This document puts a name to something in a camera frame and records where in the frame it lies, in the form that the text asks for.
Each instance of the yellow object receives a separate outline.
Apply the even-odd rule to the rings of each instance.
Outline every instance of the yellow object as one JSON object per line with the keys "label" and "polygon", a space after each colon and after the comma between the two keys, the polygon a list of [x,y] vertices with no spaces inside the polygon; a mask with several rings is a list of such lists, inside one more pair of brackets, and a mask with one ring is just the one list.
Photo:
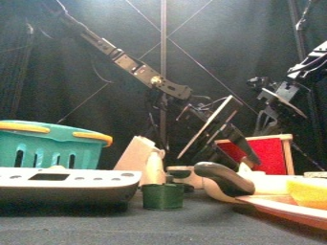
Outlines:
{"label": "yellow object", "polygon": [[29,125],[29,124],[18,124],[14,122],[0,122],[0,129],[29,131],[29,132],[44,133],[44,134],[49,132],[49,129],[46,127]]}
{"label": "yellow object", "polygon": [[287,191],[299,206],[327,210],[327,179],[287,180]]}
{"label": "yellow object", "polygon": [[112,144],[112,137],[105,135],[105,134],[73,132],[73,136],[77,137],[77,138],[85,138],[85,139],[93,139],[93,140],[105,141],[107,142],[105,147],[111,146],[111,144]]}

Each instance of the gray table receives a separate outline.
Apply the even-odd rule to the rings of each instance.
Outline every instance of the gray table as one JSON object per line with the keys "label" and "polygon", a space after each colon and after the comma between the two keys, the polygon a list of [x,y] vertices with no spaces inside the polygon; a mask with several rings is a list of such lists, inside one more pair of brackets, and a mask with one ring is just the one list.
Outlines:
{"label": "gray table", "polygon": [[128,210],[104,207],[2,207],[0,244],[325,244],[327,233],[248,205],[223,204],[203,190],[175,211],[143,209],[136,192]]}

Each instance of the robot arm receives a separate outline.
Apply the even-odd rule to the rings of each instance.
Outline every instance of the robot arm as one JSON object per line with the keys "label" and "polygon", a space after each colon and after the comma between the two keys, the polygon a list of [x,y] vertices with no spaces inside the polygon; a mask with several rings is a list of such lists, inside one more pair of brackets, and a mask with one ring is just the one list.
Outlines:
{"label": "robot arm", "polygon": [[187,100],[191,97],[192,89],[188,86],[171,82],[144,62],[129,57],[123,50],[92,33],[86,26],[69,16],[65,7],[57,0],[44,1],[41,4],[46,12],[58,18],[65,28],[80,37],[81,41],[96,50],[99,55],[135,76],[145,86],[157,88],[179,100]]}

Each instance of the black curtain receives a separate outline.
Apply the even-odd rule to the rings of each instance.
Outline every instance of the black curtain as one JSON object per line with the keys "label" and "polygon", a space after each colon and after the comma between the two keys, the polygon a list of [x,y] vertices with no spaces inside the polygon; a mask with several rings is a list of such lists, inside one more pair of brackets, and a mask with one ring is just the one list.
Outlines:
{"label": "black curtain", "polygon": [[[33,26],[36,36],[14,118],[61,123],[111,135],[113,145],[104,149],[100,168],[113,168],[135,135],[149,136],[160,146],[149,117],[151,113],[157,124],[159,111],[151,106],[156,94],[78,44],[56,18],[41,10],[40,2],[6,1],[1,9],[22,16],[21,22]],[[93,33],[160,71],[160,1],[61,0],[61,3]],[[305,3],[296,1],[299,13]],[[304,33],[308,51],[325,40],[324,12],[325,1],[313,1]],[[8,20],[2,18],[1,23],[8,24]],[[211,100],[232,95],[241,101],[244,105],[232,123],[251,136],[264,104],[247,80],[269,77],[283,81],[288,68],[300,61],[287,1],[167,1],[165,54],[171,81],[188,85],[195,95]],[[173,156],[189,133],[183,124],[176,124],[177,112],[172,107],[167,108],[167,138]],[[311,134],[308,129],[304,136],[296,132],[295,138]],[[301,139],[300,147],[315,158],[311,143]],[[167,159],[167,164],[173,165],[173,157]],[[295,169],[297,172],[315,169],[301,154]]]}

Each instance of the wire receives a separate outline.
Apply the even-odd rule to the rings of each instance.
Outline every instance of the wire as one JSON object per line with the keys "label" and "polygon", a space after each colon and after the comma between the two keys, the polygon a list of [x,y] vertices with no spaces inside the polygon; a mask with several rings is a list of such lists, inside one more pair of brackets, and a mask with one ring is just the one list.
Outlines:
{"label": "wire", "polygon": [[313,61],[311,61],[308,64],[305,64],[303,67],[300,67],[300,68],[297,68],[297,69],[295,69],[295,70],[288,71],[287,74],[289,75],[289,74],[292,74],[292,73],[296,73],[296,72],[303,71],[307,67],[312,66],[312,65],[313,65],[320,59],[323,59],[324,57],[327,57],[327,53],[325,53],[323,56],[317,57],[317,58],[316,58]]}

